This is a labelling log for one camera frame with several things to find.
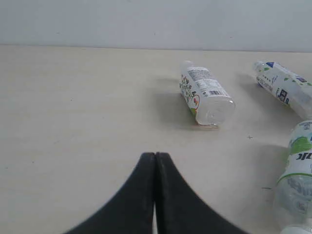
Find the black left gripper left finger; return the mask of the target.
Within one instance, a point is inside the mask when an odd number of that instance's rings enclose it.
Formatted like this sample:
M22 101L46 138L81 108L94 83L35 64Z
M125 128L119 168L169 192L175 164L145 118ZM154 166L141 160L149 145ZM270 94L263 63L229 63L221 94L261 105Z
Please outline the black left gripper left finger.
M151 234L156 156L143 153L118 192L68 234Z

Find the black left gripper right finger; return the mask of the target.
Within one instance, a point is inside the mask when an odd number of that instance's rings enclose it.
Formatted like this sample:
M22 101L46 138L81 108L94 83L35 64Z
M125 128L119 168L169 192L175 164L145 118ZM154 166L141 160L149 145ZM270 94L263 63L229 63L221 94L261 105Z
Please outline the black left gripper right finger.
M188 185L168 153L156 153L156 224L159 234L244 234Z

